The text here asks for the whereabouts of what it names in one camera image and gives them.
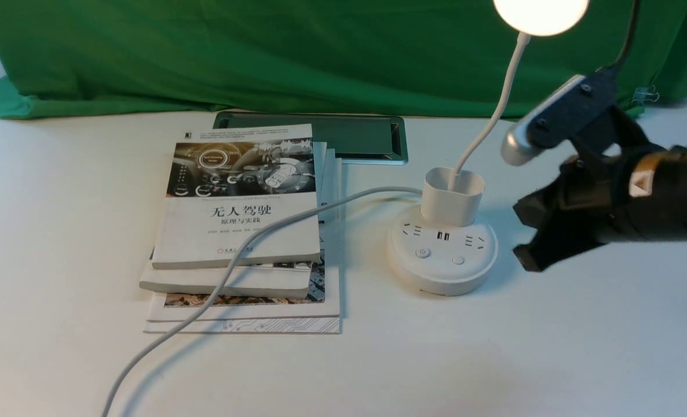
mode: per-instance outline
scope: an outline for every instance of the lamp head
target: lamp head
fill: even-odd
[[[567,31],[583,17],[589,0],[494,0],[495,10],[516,31],[551,36]]]

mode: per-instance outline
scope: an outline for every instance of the white power strip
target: white power strip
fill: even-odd
[[[498,257],[495,232],[481,217],[464,227],[434,224],[420,206],[402,211],[388,237],[397,276],[419,290],[462,295],[480,287]]]

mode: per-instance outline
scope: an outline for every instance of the green cloth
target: green cloth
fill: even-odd
[[[506,116],[616,58],[631,0],[534,38]],[[0,117],[245,108],[489,116],[516,32],[491,0],[0,0]],[[642,0],[619,103],[687,97],[687,0]]]

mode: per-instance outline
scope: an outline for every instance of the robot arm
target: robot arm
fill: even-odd
[[[615,72],[575,76],[503,141],[502,156],[519,166],[569,140],[577,155],[558,177],[513,206],[537,229],[513,252],[527,271],[611,242],[687,241],[687,148],[651,143],[616,106]],[[621,153],[606,156],[616,144]]]

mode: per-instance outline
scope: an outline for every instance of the stack of books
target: stack of books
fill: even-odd
[[[204,304],[253,232],[340,195],[341,161],[310,125],[187,132],[140,279],[155,292],[145,332],[166,332]],[[339,218],[333,208],[251,243],[182,332],[339,333]]]

